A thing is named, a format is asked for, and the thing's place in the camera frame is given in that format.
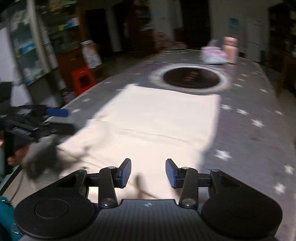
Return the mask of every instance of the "metal screw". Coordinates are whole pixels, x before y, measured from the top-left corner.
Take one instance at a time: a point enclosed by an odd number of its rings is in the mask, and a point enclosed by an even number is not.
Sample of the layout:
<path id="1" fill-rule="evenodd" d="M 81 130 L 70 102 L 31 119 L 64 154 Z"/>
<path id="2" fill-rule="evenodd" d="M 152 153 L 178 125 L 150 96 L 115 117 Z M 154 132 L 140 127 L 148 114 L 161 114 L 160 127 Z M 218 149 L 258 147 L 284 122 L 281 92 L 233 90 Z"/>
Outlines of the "metal screw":
<path id="1" fill-rule="evenodd" d="M 113 206 L 115 204 L 115 201 L 112 198 L 104 198 L 101 201 L 101 204 L 105 207 Z"/>
<path id="2" fill-rule="evenodd" d="M 193 206 L 196 204 L 195 200 L 193 200 L 192 198 L 185 198 L 181 201 L 181 203 L 187 207 Z"/>
<path id="3" fill-rule="evenodd" d="M 13 232 L 14 234 L 19 234 L 19 230 L 17 228 L 17 225 L 15 223 L 13 223 L 11 226 L 10 226 L 10 230 L 11 232 Z"/>

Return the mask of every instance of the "white cloth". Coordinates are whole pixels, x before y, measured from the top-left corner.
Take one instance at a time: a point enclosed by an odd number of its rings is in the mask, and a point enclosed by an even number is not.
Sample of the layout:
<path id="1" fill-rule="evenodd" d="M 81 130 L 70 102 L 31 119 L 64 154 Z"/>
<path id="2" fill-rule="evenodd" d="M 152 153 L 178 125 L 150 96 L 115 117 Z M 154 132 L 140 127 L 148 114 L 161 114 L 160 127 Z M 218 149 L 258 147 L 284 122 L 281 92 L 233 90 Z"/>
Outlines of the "white cloth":
<path id="1" fill-rule="evenodd" d="M 78 169 L 93 173 L 118 167 L 130 158 L 132 172 L 127 187 L 116 189 L 118 201 L 139 197 L 178 200 L 166 177 L 165 161 L 171 158 L 178 167 L 200 167 L 203 152 L 216 133 L 219 106 L 219 95 L 128 85 L 82 130 L 58 146 L 63 160 L 79 160 L 61 177 Z M 89 199 L 97 202 L 97 189 L 90 190 Z"/>

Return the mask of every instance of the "teal bag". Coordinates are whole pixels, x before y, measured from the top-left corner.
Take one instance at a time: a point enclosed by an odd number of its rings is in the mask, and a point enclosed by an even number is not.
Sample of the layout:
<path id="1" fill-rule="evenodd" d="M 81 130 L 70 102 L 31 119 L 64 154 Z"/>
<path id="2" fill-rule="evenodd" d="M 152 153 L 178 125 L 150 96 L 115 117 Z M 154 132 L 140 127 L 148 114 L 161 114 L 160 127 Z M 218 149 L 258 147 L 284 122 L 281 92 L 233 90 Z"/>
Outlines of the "teal bag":
<path id="1" fill-rule="evenodd" d="M 11 202 L 6 197 L 0 196 L 0 224 L 8 231 L 11 240 L 17 241 L 21 238 L 21 235 L 13 219 L 14 211 Z"/>

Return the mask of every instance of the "wall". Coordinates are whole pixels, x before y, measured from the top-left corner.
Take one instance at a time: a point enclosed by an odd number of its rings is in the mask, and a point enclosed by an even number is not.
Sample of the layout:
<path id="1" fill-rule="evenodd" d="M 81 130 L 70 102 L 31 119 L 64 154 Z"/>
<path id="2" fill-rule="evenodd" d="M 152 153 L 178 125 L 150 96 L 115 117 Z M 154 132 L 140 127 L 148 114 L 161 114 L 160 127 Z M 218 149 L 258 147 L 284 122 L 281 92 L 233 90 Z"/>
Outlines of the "wall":
<path id="1" fill-rule="evenodd" d="M 281 3 L 281 0 L 209 0 L 211 16 L 211 37 L 219 41 L 229 35 L 229 18 L 239 19 L 244 30 L 245 17 L 261 21 L 262 50 L 269 45 L 268 7 Z M 241 31 L 240 51 L 244 51 L 244 31 Z"/>
<path id="2" fill-rule="evenodd" d="M 172 0 L 150 0 L 150 10 L 154 23 L 154 34 L 163 32 L 174 39 L 173 23 L 170 16 L 169 1 Z"/>
<path id="3" fill-rule="evenodd" d="M 122 51 L 121 42 L 119 38 L 116 17 L 113 11 L 113 7 L 105 8 L 106 22 L 109 30 L 109 36 L 111 40 L 111 46 L 113 52 Z"/>

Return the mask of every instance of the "bottle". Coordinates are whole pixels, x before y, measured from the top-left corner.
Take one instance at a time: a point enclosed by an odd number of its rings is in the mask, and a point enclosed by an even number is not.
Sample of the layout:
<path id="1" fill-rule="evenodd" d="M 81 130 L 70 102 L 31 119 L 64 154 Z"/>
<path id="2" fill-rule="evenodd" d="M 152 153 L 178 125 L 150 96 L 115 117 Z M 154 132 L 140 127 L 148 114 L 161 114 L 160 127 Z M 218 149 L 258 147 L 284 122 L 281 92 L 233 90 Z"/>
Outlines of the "bottle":
<path id="1" fill-rule="evenodd" d="M 224 37 L 223 50 L 227 54 L 227 62 L 235 64 L 237 62 L 237 55 L 239 49 L 237 48 L 237 39 L 231 37 Z"/>

